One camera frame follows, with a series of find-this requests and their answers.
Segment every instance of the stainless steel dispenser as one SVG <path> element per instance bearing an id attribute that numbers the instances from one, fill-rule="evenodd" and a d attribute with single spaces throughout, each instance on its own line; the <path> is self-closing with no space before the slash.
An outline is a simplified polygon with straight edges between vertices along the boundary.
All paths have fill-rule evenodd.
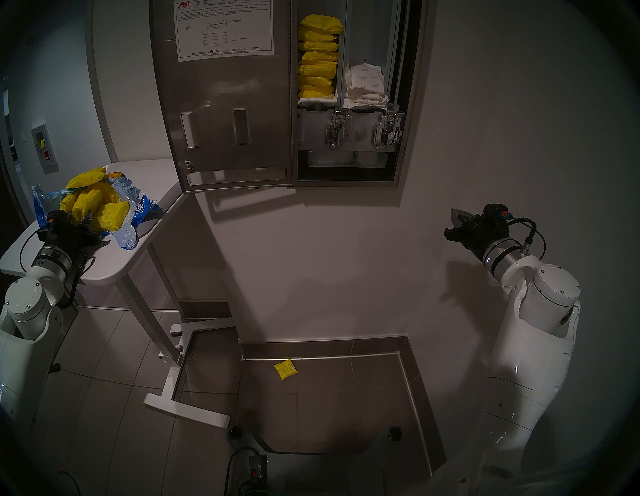
<path id="1" fill-rule="evenodd" d="M 183 190 L 397 186 L 423 1 L 151 0 L 156 81 Z M 344 26 L 332 106 L 298 104 L 297 28 L 310 14 Z M 385 109 L 343 106 L 344 73 L 363 63 L 381 69 Z"/>

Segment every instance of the black electrical box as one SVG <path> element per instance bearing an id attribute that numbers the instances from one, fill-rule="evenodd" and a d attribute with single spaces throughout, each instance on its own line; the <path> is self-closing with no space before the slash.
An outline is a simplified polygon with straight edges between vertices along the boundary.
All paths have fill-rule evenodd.
<path id="1" fill-rule="evenodd" d="M 267 480 L 267 456 L 264 454 L 250 456 L 249 473 L 252 482 Z"/>

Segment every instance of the yellow pouch on floor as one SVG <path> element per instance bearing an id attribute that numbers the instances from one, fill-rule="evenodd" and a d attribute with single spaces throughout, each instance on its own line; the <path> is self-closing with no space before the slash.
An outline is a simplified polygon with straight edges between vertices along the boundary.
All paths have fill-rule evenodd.
<path id="1" fill-rule="evenodd" d="M 296 368 L 293 366 L 293 362 L 291 360 L 286 360 L 281 364 L 275 364 L 274 367 L 278 371 L 278 374 L 280 375 L 281 380 L 284 380 L 287 377 L 291 377 L 292 375 L 295 375 L 298 373 Z"/>
<path id="2" fill-rule="evenodd" d="M 302 56 L 302 60 L 333 60 L 337 61 L 340 58 L 338 52 L 305 52 Z"/>
<path id="3" fill-rule="evenodd" d="M 92 219 L 91 230 L 93 232 L 117 231 L 122 227 L 130 208 L 129 202 L 104 204 Z"/>
<path id="4" fill-rule="evenodd" d="M 321 52 L 337 52 L 338 43 L 334 42 L 300 42 L 298 43 L 298 49 L 302 52 L 307 51 L 321 51 Z"/>
<path id="5" fill-rule="evenodd" d="M 89 212 L 95 214 L 100 208 L 100 205 L 102 205 L 103 199 L 102 192 L 98 189 L 87 193 L 80 193 L 74 204 L 74 208 L 71 210 L 72 222 L 78 225 L 89 215 Z"/>
<path id="6" fill-rule="evenodd" d="M 323 88 L 322 86 L 309 86 L 302 84 L 298 98 L 324 98 L 333 95 L 333 87 Z"/>
<path id="7" fill-rule="evenodd" d="M 313 29 L 314 31 L 330 33 L 332 35 L 339 35 L 344 31 L 344 26 L 340 22 L 340 19 L 329 15 L 307 15 L 302 21 L 300 21 L 300 24 L 306 28 Z"/>
<path id="8" fill-rule="evenodd" d="M 116 190 L 113 189 L 111 184 L 107 182 L 99 181 L 99 182 L 96 182 L 95 184 L 92 184 L 88 188 L 89 191 L 93 191 L 94 189 L 97 189 L 102 192 L 102 197 L 103 197 L 104 203 L 106 204 L 116 204 L 118 202 L 121 202 L 121 199 L 118 196 L 118 193 L 116 193 Z"/>
<path id="9" fill-rule="evenodd" d="M 329 88 L 333 86 L 333 81 L 325 77 L 298 76 L 298 84 L 308 84 L 309 86 L 322 86 Z"/>
<path id="10" fill-rule="evenodd" d="M 73 210 L 79 196 L 79 191 L 77 193 L 69 193 L 65 196 L 65 199 L 60 202 L 60 210 L 64 212 L 70 212 Z"/>
<path id="11" fill-rule="evenodd" d="M 89 172 L 83 172 L 78 174 L 67 184 L 67 189 L 86 188 L 98 181 L 102 181 L 104 174 L 107 172 L 105 167 L 98 167 L 97 169 L 90 170 Z"/>
<path id="12" fill-rule="evenodd" d="M 304 26 L 298 26 L 298 41 L 299 42 L 332 42 L 335 40 L 335 36 L 326 35 L 324 33 L 317 33 L 311 31 Z"/>
<path id="13" fill-rule="evenodd" d="M 303 76 L 317 76 L 333 79 L 335 77 L 335 66 L 327 67 L 324 65 L 298 65 L 298 74 Z"/>
<path id="14" fill-rule="evenodd" d="M 300 60 L 298 65 L 321 65 L 323 67 L 338 67 L 338 63 L 335 60 Z"/>

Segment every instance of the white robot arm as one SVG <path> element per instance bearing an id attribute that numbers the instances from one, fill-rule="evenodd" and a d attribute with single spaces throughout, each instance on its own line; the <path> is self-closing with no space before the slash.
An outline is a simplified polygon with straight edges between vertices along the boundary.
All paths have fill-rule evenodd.
<path id="1" fill-rule="evenodd" d="M 7 290 L 0 315 L 0 406 L 18 427 L 29 426 L 40 402 L 54 354 L 63 338 L 62 308 L 73 302 L 86 246 L 100 237 L 51 212 L 38 231 L 44 246 L 23 278 Z M 76 267 L 70 298 L 61 302 Z"/>
<path id="2" fill-rule="evenodd" d="M 530 219 L 514 219 L 505 205 L 483 215 L 451 211 L 445 237 L 472 251 L 509 295 L 489 364 L 489 391 L 463 450 L 440 467 L 430 494 L 496 494 L 518 483 L 529 437 L 566 377 L 580 316 L 580 285 L 561 267 L 528 255 L 536 233 Z M 509 225 L 529 225 L 524 245 Z"/>

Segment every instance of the instruction label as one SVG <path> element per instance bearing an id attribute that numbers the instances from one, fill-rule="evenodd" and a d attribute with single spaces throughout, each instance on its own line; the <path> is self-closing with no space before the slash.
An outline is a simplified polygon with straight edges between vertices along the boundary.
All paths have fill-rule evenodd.
<path id="1" fill-rule="evenodd" d="M 273 0 L 175 2 L 178 61 L 273 55 Z"/>

